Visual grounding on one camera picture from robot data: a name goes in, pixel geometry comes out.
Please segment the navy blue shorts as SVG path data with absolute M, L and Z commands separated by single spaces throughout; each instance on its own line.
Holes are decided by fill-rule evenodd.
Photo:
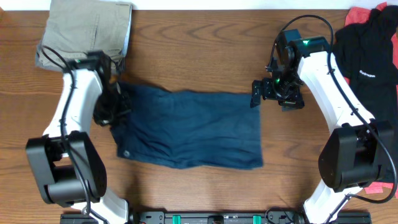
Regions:
M 174 169 L 263 166 L 261 116 L 249 94 L 120 87 L 132 110 L 111 128 L 119 157 Z

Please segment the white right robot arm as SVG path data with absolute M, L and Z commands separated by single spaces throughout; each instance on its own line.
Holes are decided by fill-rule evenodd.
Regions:
M 391 155 L 385 151 L 394 135 L 360 103 L 340 73 L 324 37 L 304 39 L 297 30 L 275 39 L 269 78 L 252 83 L 251 107 L 275 100 L 283 110 L 303 108 L 300 87 L 308 86 L 320 107 L 330 137 L 318 158 L 321 180 L 302 209 L 272 210 L 269 223 L 370 223 L 368 212 L 344 212 L 362 189 L 381 179 Z

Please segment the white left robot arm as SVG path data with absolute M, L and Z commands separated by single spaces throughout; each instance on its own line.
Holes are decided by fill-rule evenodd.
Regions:
M 42 200 L 80 211 L 60 223 L 129 223 L 129 204 L 107 184 L 105 165 L 90 139 L 91 122 L 106 126 L 123 113 L 123 95 L 110 84 L 111 60 L 90 56 L 63 68 L 63 90 L 43 135 L 25 151 Z

